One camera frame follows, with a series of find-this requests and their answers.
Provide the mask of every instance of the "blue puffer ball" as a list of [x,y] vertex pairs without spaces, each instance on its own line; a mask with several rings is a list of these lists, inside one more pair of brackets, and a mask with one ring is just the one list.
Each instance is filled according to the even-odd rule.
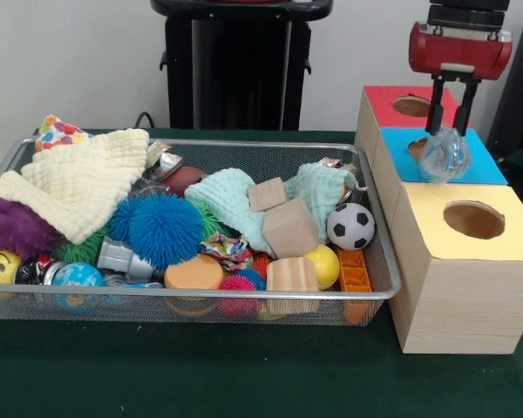
[[262,275],[256,272],[256,270],[253,268],[245,268],[243,270],[233,272],[233,274],[237,274],[250,280],[255,286],[255,290],[265,290],[265,280],[263,279]]
[[140,199],[130,219],[130,246],[161,271],[194,258],[203,233],[200,212],[175,194]]
[[141,199],[136,198],[125,199],[116,206],[116,211],[114,211],[111,220],[108,221],[108,236],[110,238],[126,244],[130,243],[130,219],[140,201]]

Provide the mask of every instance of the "white wall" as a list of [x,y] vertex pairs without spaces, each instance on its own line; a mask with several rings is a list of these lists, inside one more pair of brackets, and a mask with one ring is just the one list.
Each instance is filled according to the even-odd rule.
[[[411,72],[407,42],[428,0],[336,0],[311,24],[313,74],[301,129],[354,130],[364,84],[428,84]],[[518,37],[523,0],[506,27]],[[127,127],[141,111],[168,125],[164,18],[147,0],[0,1],[0,159],[48,112],[82,127]],[[479,88],[472,123],[486,138],[503,88]],[[460,97],[461,89],[454,89]]]

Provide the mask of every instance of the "colorful polka dot fabric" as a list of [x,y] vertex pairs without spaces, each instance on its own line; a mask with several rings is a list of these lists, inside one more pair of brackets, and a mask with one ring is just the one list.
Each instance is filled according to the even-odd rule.
[[87,142],[91,134],[77,126],[65,124],[54,115],[48,115],[38,130],[35,152],[48,150],[57,145],[72,145]]

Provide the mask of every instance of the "yellow ball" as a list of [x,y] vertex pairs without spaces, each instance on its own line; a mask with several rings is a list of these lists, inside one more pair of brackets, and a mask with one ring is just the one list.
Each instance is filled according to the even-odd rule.
[[[0,285],[13,285],[21,259],[10,251],[0,250]],[[11,293],[0,293],[0,300],[8,299]]]
[[331,248],[320,244],[316,250],[304,254],[303,257],[314,263],[320,290],[327,290],[335,284],[339,278],[341,264]]

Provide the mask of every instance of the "mint green muslin cloth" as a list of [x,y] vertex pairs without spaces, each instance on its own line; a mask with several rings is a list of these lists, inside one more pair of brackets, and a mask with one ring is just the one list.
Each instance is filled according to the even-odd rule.
[[184,197],[192,204],[205,205],[219,221],[241,233],[256,251],[274,255],[262,234],[265,213],[250,210],[248,188],[252,185],[254,181],[244,171],[227,168],[190,185]]
[[298,173],[285,182],[289,200],[300,198],[317,222],[318,239],[328,240],[327,220],[347,190],[353,190],[355,176],[346,170],[337,170],[317,163],[304,164]]
[[[285,182],[288,199],[300,198],[318,224],[318,239],[327,242],[326,222],[345,190],[353,189],[355,176],[346,170],[324,165],[302,165],[298,173]],[[205,205],[223,224],[230,226],[248,241],[256,251],[275,256],[271,246],[263,238],[264,212],[252,212],[248,200],[248,188],[255,182],[242,170],[228,168],[190,185],[184,192],[193,204]]]

